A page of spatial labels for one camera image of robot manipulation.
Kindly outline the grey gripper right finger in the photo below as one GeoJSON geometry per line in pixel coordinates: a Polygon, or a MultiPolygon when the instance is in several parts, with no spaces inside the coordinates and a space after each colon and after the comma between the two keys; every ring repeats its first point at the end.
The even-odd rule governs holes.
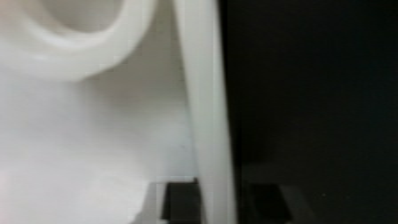
{"type": "Polygon", "coordinates": [[[311,224],[311,209],[295,186],[250,185],[247,224],[311,224]]]}

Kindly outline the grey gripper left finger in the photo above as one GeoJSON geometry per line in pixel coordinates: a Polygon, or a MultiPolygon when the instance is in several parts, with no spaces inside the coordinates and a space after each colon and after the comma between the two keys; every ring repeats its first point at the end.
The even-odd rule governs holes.
{"type": "Polygon", "coordinates": [[[195,182],[167,184],[161,219],[167,224],[200,224],[200,191],[195,182]]]}

